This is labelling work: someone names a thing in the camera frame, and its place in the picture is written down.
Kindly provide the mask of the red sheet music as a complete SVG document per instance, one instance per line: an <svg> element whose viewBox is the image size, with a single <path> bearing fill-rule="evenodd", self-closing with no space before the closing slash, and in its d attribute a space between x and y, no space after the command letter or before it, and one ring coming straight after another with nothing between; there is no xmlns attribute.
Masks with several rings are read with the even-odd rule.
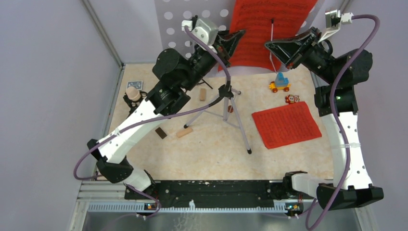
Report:
<svg viewBox="0 0 408 231"><path fill-rule="evenodd" d="M315 0L236 1L229 30L244 30L245 34L229 60L230 65L277 71L281 63L276 57L270 58L271 53L264 44L295 36L316 3Z"/></svg>
<svg viewBox="0 0 408 231"><path fill-rule="evenodd" d="M305 102L254 112L252 118L267 149L322 136Z"/></svg>

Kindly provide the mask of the silver music stand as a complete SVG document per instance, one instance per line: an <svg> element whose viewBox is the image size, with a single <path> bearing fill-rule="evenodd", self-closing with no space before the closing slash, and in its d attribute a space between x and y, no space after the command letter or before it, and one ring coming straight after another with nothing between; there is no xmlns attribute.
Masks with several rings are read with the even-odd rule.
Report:
<svg viewBox="0 0 408 231"><path fill-rule="evenodd" d="M181 116L180 109L190 100L186 92L192 90L216 64L224 70L226 83L219 88L218 95L209 105L188 111L187 114L197 113L200 116L221 100L225 101L225 112L229 105L236 111L234 97L241 92L231 86L229 65L223 64L215 48L210 49L193 36L187 27L185 29L187 35L196 43L191 57L186 59L175 49L168 48L159 54L153 67L153 73L159 81L148 93L146 100L154 105L154 113L162 115L162 119Z"/></svg>

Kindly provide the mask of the toy microphone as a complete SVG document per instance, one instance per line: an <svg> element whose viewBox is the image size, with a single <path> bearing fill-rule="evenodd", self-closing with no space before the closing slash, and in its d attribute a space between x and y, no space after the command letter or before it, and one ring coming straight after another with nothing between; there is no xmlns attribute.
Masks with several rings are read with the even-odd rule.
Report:
<svg viewBox="0 0 408 231"><path fill-rule="evenodd" d="M143 99L147 96L147 92L136 89L130 86L126 89L123 99L130 108L128 117L136 111Z"/></svg>

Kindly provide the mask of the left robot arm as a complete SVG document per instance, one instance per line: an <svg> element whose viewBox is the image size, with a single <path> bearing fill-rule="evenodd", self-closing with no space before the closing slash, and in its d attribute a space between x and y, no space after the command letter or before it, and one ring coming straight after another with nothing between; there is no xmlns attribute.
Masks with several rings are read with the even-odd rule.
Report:
<svg viewBox="0 0 408 231"><path fill-rule="evenodd" d="M182 108L190 100L192 90L215 65L227 67L229 59L245 31L218 32L211 49L192 32L194 53L186 58L173 48L163 50L152 72L156 85L115 130L100 140L89 141L89 151L97 160L101 175L111 183L123 183L136 189L143 199L152 197L154 186L145 170L127 160L127 153L151 130L173 117L182 116Z"/></svg>

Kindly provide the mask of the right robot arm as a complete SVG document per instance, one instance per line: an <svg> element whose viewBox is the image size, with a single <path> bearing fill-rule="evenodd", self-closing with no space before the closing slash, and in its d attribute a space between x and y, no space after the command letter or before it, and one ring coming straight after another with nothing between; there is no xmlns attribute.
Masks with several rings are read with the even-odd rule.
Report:
<svg viewBox="0 0 408 231"><path fill-rule="evenodd" d="M333 57L332 48L325 49L321 37L322 33L312 27L298 36L264 44L288 69L303 65L325 82L315 88L314 101L330 141L333 181L290 172L282 192L288 198L307 193L329 210L363 207L384 197L383 189L373 185L367 172L357 129L354 86L368 80L372 54L358 48Z"/></svg>

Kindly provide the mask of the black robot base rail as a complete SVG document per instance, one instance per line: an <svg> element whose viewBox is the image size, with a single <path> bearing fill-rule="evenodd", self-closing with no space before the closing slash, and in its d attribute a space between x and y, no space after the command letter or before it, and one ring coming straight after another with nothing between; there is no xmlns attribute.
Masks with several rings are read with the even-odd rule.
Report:
<svg viewBox="0 0 408 231"><path fill-rule="evenodd" d="M311 196L285 190L280 180L162 180L156 181L141 195L126 188L126 200L151 196L163 208L187 207L191 201L197 208L269 208L275 201L296 202Z"/></svg>

